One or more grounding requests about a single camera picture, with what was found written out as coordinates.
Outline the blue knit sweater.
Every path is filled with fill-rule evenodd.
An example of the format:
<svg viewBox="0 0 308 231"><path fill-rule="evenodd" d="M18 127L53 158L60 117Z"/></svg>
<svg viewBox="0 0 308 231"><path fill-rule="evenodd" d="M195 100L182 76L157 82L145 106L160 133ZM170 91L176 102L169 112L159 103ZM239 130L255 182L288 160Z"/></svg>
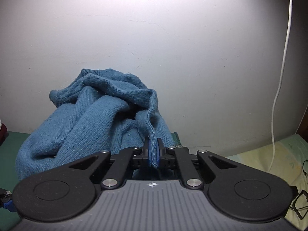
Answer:
<svg viewBox="0 0 308 231"><path fill-rule="evenodd" d="M93 153L140 147L153 142L174 144L158 110L157 93L133 74L113 69L83 69L66 88L49 94L56 110L21 145L16 157L19 180Z"/></svg>

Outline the green mat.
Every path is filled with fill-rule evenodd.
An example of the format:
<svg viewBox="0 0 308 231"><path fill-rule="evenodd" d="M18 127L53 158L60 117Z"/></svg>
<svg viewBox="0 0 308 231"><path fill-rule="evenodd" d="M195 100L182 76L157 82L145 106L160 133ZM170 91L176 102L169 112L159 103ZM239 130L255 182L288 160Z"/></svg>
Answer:
<svg viewBox="0 0 308 231"><path fill-rule="evenodd" d="M18 184L18 176L15 170L17 153L29 137L28 134L11 132L5 135L1 141L1 188L13 190ZM177 179L171 169L155 169L151 167L147 172L144 168L137 169L133 173L133 179L137 180L173 180ZM1 230L10 230L20 221L17 213L11 213L1 208Z"/></svg>

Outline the dark red folded sweater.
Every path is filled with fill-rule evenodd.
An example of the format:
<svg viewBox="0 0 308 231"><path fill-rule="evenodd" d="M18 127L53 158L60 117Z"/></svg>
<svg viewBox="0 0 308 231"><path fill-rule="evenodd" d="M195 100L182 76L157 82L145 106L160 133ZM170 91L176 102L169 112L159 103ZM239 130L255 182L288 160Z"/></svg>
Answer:
<svg viewBox="0 0 308 231"><path fill-rule="evenodd" d="M0 131L0 146L5 141L6 137L8 135L7 127L4 124L1 124L1 131Z"/></svg>

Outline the pale patterned bed sheet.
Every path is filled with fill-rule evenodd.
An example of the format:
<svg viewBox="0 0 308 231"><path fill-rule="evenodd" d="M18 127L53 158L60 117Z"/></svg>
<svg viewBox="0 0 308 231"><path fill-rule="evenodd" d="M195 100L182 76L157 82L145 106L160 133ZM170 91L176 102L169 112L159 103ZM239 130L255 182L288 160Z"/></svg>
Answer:
<svg viewBox="0 0 308 231"><path fill-rule="evenodd" d="M300 135L292 135L275 143L275 156L271 144L246 151L228 158L244 165L267 171L296 186L298 191L307 191L307 142Z"/></svg>

